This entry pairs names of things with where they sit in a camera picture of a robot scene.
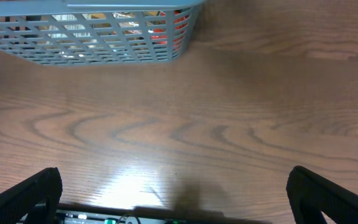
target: brown wood surface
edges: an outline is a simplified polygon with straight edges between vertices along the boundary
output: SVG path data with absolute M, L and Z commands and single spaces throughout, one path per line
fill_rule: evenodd
M 192 45 L 169 64 L 57 68 L 0 52 L 0 192 L 58 167 L 64 203 L 171 208 L 190 189 L 184 203 L 291 223 L 295 165 L 358 194 L 358 62 Z
M 358 0 L 209 0 L 197 30 L 217 49 L 358 60 Z

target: wooden table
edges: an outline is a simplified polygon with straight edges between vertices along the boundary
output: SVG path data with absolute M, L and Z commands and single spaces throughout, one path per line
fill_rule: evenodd
M 215 49 L 358 60 L 358 0 L 209 0 L 195 39 Z
M 273 223 L 294 222 L 295 165 L 358 194 L 358 61 L 217 50 L 200 35 L 167 64 L 41 67 L 0 52 L 0 192 L 58 167 L 63 203 L 180 202 Z

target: basket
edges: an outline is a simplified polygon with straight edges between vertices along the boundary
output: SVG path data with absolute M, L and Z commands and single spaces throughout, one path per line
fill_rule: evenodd
M 186 49 L 202 2 L 0 1 L 0 50 L 41 65 L 169 62 Z

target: wooden desk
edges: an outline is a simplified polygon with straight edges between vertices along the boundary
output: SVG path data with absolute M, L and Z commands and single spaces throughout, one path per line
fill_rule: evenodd
M 305 58 L 358 60 L 358 2 L 263 2 L 211 2 L 174 63 L 41 67 L 0 52 L 0 192 L 58 167 L 63 203 L 273 223 L 293 222 L 295 165 L 358 194 L 358 61 Z

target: red object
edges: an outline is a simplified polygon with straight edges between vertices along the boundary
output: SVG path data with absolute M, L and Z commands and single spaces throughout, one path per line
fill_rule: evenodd
M 165 12 L 161 12 L 160 15 L 161 15 L 161 16 L 165 16 L 166 13 L 165 13 Z M 183 16 L 183 17 L 181 17 L 181 18 L 179 18 L 179 19 L 175 19 L 174 23 L 178 23 L 178 22 L 184 21 L 184 20 L 187 19 L 187 18 L 189 18 L 189 16 Z M 186 22 L 186 23 L 184 23 L 184 24 L 182 24 L 182 25 L 180 25 L 180 26 L 175 27 L 175 29 L 181 29 L 181 28 L 187 26 L 187 24 L 188 24 L 188 23 Z M 154 33 L 159 33 L 159 32 L 164 32 L 164 30 L 163 30 L 163 29 L 154 29 L 153 32 L 154 32 Z M 151 38 L 152 38 L 152 39 L 166 39 L 167 36 L 166 36 L 166 35 L 153 35 L 153 36 L 151 36 Z M 183 36 L 180 37 L 180 38 L 177 38 L 177 39 L 173 40 L 174 42 L 177 42 L 177 43 L 174 43 L 173 46 L 174 46 L 174 47 L 178 46 L 178 45 L 181 43 L 181 41 L 179 41 L 179 40 L 182 40 L 182 39 L 183 39 Z M 157 43 L 157 44 L 167 44 L 167 41 L 166 41 L 166 40 L 164 40 L 164 41 L 158 41 L 158 42 L 156 42 L 156 43 Z

